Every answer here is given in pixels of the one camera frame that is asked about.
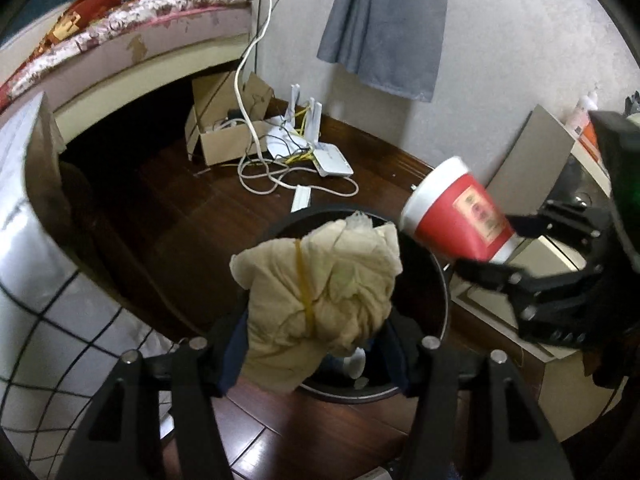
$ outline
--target checkered cloth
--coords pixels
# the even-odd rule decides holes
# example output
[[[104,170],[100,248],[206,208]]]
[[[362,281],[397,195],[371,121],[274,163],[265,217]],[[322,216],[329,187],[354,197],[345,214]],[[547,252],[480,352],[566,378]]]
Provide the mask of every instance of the checkered cloth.
[[[119,356],[163,354],[172,343],[84,275],[36,217],[24,165],[29,143],[50,145],[55,134],[43,101],[0,130],[0,426],[36,477],[50,480]],[[159,402],[164,416],[170,394]]]

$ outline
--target red paper cup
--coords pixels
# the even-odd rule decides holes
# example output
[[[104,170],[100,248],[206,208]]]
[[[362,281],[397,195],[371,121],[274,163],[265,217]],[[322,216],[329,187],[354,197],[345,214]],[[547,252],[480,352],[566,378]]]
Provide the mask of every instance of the red paper cup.
[[[501,264],[517,247],[513,228],[457,156],[431,171],[409,197],[400,229],[451,259]]]

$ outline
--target white bottle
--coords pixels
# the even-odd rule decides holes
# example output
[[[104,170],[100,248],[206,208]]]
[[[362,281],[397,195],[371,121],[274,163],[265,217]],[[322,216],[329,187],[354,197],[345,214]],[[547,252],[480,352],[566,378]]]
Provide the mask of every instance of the white bottle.
[[[564,127],[569,130],[572,136],[577,139],[591,122],[589,113],[598,109],[598,94],[592,90],[587,95],[583,95],[575,105],[574,111],[564,123]]]

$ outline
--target white wall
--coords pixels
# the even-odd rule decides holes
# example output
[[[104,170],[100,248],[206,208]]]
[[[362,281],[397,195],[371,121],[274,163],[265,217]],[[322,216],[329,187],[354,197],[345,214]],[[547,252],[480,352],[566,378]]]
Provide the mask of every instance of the white wall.
[[[303,99],[429,164],[460,155],[485,182],[536,104],[564,118],[598,84],[600,107],[622,111],[640,88],[640,69],[596,0],[449,0],[434,99],[407,101],[316,59],[332,3],[281,0],[258,74],[281,98],[300,83]]]

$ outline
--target wooden floor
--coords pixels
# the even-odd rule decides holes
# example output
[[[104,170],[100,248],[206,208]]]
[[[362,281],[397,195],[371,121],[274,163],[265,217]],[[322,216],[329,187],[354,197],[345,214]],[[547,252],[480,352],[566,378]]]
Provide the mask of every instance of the wooden floor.
[[[89,178],[105,215],[170,301],[206,330],[236,302],[229,258],[286,216],[293,192],[254,196],[241,188],[235,168],[201,173],[203,162],[188,161],[185,150],[183,128],[191,102],[189,82],[178,81],[101,121],[69,145],[65,158]],[[396,220],[411,185],[419,184],[429,168],[338,121],[323,119],[321,131],[322,140],[338,145],[352,165],[360,192],[341,199],[314,191],[312,203],[356,203]],[[287,180],[351,189],[344,181],[306,173]],[[526,380],[534,393],[539,390],[537,361],[462,309],[452,313],[449,340],[479,351],[504,349],[522,361]],[[267,394],[241,381],[228,398],[216,399],[214,408],[228,460],[240,477],[349,480],[399,456],[415,401],[394,397],[341,406],[298,392]],[[461,442],[465,409],[461,398]],[[458,458],[462,449],[460,444]],[[170,477],[179,478],[175,446],[169,445],[165,455]]]

